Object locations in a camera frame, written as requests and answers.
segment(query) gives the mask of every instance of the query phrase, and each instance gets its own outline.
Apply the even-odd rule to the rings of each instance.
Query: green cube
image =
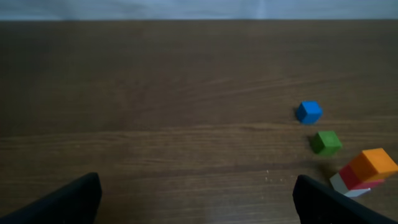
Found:
[[[311,140],[312,150],[321,156],[332,156],[343,147],[334,131],[319,131]]]

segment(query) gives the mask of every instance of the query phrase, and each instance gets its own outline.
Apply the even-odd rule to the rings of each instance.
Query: blue cube top face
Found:
[[[313,124],[322,116],[322,109],[316,101],[303,101],[296,112],[296,116],[303,124]]]

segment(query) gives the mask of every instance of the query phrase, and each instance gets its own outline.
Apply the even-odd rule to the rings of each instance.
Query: light blue cloth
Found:
[[[398,19],[398,0],[0,0],[0,20]]]

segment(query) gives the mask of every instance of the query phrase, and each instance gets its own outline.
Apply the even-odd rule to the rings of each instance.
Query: cube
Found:
[[[333,177],[330,178],[330,183],[335,191],[347,197],[357,197],[371,190],[370,188],[359,189],[359,190],[348,190],[347,186],[345,185],[339,173],[335,174]]]
[[[371,189],[384,182],[383,179],[372,182],[363,182],[355,175],[353,169],[349,165],[342,168],[339,171],[339,174],[348,190]]]
[[[296,111],[296,117],[302,124],[313,124],[318,121],[322,113],[316,101],[303,101]]]
[[[312,150],[321,156],[332,156],[343,147],[334,131],[319,131],[310,144]]]
[[[398,165],[382,148],[363,150],[349,166],[362,182],[385,179],[398,171]]]

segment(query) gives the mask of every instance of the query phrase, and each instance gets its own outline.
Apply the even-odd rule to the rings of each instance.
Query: table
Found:
[[[91,171],[97,223],[299,223],[363,149],[398,161],[398,21],[0,23],[0,216]],[[303,100],[324,115],[304,126]],[[308,137],[344,145],[315,155]],[[398,176],[359,203],[398,220]]]

